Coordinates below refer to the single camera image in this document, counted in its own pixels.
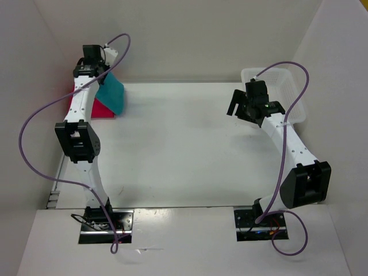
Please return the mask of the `white plastic basket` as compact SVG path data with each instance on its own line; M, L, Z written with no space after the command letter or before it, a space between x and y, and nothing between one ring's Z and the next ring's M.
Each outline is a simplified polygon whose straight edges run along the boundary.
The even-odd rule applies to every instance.
M273 67L262 73L257 79L265 81L270 101L278 101L285 111L300 95L301 90L296 86L292 73L288 69ZM289 113L287 124L302 123L306 113L300 99Z

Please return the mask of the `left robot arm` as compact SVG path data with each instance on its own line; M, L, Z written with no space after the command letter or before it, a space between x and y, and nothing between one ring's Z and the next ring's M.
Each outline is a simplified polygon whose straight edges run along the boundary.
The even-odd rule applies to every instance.
M82 223L94 231L103 231L114 224L109 197L104 191L98 169L98 155L101 143L91 127L91 112L99 82L82 88L95 77L108 69L101 57L83 57L73 70L74 90L82 89L71 98L69 111L63 122L55 125L55 132L65 156L75 164L79 171L80 181L87 185L85 214ZM97 197L89 193L93 189L107 210L102 210Z

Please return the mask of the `teal t-shirt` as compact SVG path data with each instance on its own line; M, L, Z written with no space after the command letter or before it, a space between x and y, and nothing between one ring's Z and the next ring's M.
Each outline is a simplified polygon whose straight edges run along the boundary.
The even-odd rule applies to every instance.
M96 99L115 115L120 116L124 110L124 85L110 72L100 84Z

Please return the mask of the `pink t-shirt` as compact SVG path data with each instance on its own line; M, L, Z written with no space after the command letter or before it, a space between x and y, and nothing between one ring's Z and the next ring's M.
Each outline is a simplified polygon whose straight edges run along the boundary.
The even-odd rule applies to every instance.
M114 112L105 106L101 99L97 98L97 94L102 91L98 83L93 83L76 93L81 87L82 83L74 84L75 94L71 97L64 121L78 122L79 120L84 120L90 122L91 119L115 117Z

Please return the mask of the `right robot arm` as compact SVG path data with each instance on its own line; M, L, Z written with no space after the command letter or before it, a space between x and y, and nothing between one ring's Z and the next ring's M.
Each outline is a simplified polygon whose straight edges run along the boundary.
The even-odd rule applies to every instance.
M264 226L272 213L322 202L327 197L331 166L319 161L296 134L288 112L277 101L252 102L246 92L235 90L227 111L229 116L252 122L260 127L281 153L281 167L272 195L253 204L252 219Z

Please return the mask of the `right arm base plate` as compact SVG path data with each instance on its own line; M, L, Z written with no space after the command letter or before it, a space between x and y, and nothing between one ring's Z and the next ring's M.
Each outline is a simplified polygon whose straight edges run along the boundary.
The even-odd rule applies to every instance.
M235 208L233 214L238 242L266 241L271 240L274 235L276 235L275 240L289 238L286 221L282 214L269 215L259 224L255 223L256 217L249 206Z

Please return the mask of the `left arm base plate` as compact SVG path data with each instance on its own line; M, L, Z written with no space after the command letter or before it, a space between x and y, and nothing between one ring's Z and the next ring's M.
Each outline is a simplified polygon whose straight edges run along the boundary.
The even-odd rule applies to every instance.
M113 230L105 217L91 218L83 215L71 214L80 223L79 244L109 244L114 242ZM112 222L117 232L120 244L132 242L134 210L113 209Z

